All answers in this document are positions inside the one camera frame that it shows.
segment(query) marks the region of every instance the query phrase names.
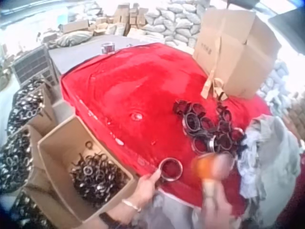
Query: red cloth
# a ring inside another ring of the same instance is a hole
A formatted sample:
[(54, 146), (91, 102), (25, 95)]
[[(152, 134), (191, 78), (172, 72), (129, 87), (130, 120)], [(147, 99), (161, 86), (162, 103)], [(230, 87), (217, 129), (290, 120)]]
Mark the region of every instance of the red cloth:
[[(215, 100), (200, 96), (206, 78), (189, 54), (156, 43), (88, 60), (65, 74), (61, 85), (64, 98), (95, 136), (140, 175), (153, 172), (165, 157), (179, 159), (182, 177), (162, 188), (201, 206), (200, 181), (191, 171), (196, 154), (172, 108), (176, 99), (200, 102), (216, 121)], [(233, 126), (242, 129), (252, 118), (270, 114), (258, 96), (251, 100), (230, 97), (224, 104), (232, 113)], [(224, 186), (234, 214), (243, 214), (236, 168)]]

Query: metal crate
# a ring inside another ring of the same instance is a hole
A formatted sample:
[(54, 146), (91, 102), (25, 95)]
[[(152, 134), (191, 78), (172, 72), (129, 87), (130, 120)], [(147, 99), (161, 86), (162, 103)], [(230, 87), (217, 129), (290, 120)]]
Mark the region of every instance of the metal crate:
[(11, 69), (22, 87), (36, 75), (43, 75), (52, 86), (58, 84), (46, 46), (42, 45), (16, 59)]

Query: hand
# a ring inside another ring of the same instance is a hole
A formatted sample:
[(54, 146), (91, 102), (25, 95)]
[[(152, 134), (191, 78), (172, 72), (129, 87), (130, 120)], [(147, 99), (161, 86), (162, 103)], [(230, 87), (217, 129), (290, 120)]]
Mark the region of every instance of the hand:
[(139, 179), (135, 192), (128, 200), (138, 208), (144, 207), (153, 197), (155, 183), (161, 176), (161, 170), (157, 169), (152, 175), (147, 174)]
[(223, 185), (216, 182), (214, 188), (214, 198), (206, 198), (203, 204), (204, 228), (228, 229), (230, 228), (232, 206), (225, 197)]

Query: bracelet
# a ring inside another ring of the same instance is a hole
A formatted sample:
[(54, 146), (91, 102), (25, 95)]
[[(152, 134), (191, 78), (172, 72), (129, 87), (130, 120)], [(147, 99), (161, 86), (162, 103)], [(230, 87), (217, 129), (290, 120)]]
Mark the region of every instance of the bracelet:
[(136, 210), (137, 212), (141, 211), (141, 208), (138, 208), (137, 206), (135, 206), (133, 203), (129, 202), (126, 199), (122, 199), (122, 203), (126, 204), (129, 207), (132, 207), (134, 210)]

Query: pile of metal rings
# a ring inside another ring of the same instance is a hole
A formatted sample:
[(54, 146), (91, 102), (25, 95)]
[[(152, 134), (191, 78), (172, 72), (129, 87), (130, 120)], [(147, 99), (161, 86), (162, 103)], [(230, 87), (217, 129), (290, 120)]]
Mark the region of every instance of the pile of metal rings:
[(30, 92), (35, 91), (39, 86), (45, 83), (46, 79), (43, 77), (34, 76), (31, 78), (26, 85), (24, 85), (14, 94), (12, 106), (15, 106), (23, 97), (27, 96)]
[[(86, 143), (92, 149), (92, 142)], [(75, 189), (95, 209), (101, 208), (128, 182), (127, 175), (103, 153), (86, 156), (73, 164), (70, 174)]]
[(10, 136), (0, 148), (0, 194), (16, 191), (27, 182), (32, 161), (28, 130)]
[(55, 228), (35, 202), (23, 191), (19, 193), (10, 209), (10, 216), (19, 224), (20, 228)]
[(29, 94), (23, 97), (13, 106), (9, 114), (7, 125), (7, 135), (15, 133), (18, 129), (24, 126), (31, 118), (40, 115), (44, 107), (44, 99), (42, 91), (39, 90), (34, 94)]
[(229, 153), (235, 158), (247, 148), (242, 145), (246, 135), (241, 128), (232, 127), (231, 112), (221, 102), (217, 103), (217, 125), (205, 116), (206, 110), (199, 103), (179, 100), (174, 103), (173, 111), (183, 117), (183, 132), (193, 137), (192, 149), (198, 155)]

